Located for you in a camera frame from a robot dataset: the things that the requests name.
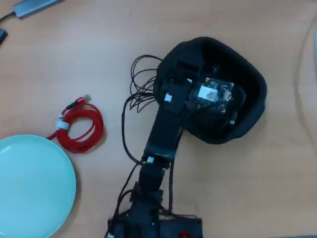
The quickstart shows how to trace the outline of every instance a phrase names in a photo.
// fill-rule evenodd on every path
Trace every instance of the light blue plate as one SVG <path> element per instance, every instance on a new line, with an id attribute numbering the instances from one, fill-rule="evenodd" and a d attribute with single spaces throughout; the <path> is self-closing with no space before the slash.
<path id="1" fill-rule="evenodd" d="M 65 152 L 34 135 L 0 140 L 0 238 L 48 238 L 74 203 L 76 177 Z"/>

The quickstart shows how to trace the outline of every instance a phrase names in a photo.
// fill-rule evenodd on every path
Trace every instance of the usb connector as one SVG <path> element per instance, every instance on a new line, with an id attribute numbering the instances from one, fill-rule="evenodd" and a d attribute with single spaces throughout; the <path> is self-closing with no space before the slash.
<path id="1" fill-rule="evenodd" d="M 4 30 L 2 30 L 1 28 L 0 28 L 0 45 L 1 45 L 1 43 L 5 40 L 5 38 L 7 37 L 7 33 L 4 31 Z"/>
<path id="2" fill-rule="evenodd" d="M 24 0 L 13 6 L 14 12 L 18 18 L 24 18 L 62 0 Z"/>

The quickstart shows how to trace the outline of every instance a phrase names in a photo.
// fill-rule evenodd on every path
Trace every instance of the gray device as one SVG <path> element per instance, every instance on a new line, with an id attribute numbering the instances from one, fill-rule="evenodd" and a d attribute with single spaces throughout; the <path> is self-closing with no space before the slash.
<path id="1" fill-rule="evenodd" d="M 29 16 L 53 4 L 63 0 L 24 0 L 13 6 L 13 10 L 18 18 Z"/>

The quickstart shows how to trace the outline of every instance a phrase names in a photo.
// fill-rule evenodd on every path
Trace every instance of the table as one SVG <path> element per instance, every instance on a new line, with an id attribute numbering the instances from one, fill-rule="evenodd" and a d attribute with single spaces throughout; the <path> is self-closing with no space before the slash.
<path id="1" fill-rule="evenodd" d="M 1 15 L 16 2 L 1 1 Z M 55 236 L 103 237 L 133 166 L 120 135 L 130 65 L 142 54 L 164 57 L 197 36 L 219 39 L 254 64 L 268 97 L 265 114 L 241 139 L 216 146 L 184 134 L 175 165 L 175 212 L 202 217 L 207 238 L 317 234 L 316 11 L 314 0 L 66 0 L 3 24 L 9 37 L 0 47 L 0 138 L 49 135 L 63 107 L 87 93 L 106 123 L 102 146 L 85 155 L 68 153 L 78 197 Z M 127 115 L 128 147 L 137 157 L 156 110 L 151 104 Z M 77 123 L 71 135 L 88 126 Z M 167 178 L 163 184 L 167 191 Z"/>

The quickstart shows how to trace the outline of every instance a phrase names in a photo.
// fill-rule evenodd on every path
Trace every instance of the coiled red cable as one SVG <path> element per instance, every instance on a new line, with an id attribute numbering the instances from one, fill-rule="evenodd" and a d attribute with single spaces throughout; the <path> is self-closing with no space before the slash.
<path id="1" fill-rule="evenodd" d="M 72 139 L 68 135 L 68 129 L 57 129 L 52 135 L 47 137 L 52 140 L 57 137 L 60 145 L 72 153 L 85 153 L 92 149 L 102 138 L 104 133 L 104 120 L 98 108 L 92 104 L 86 103 L 83 98 L 77 99 L 70 104 L 61 113 L 63 115 L 62 121 L 71 125 L 79 118 L 89 118 L 93 121 L 92 126 L 83 135 Z M 84 139 L 90 132 L 92 132 L 87 139 Z"/>

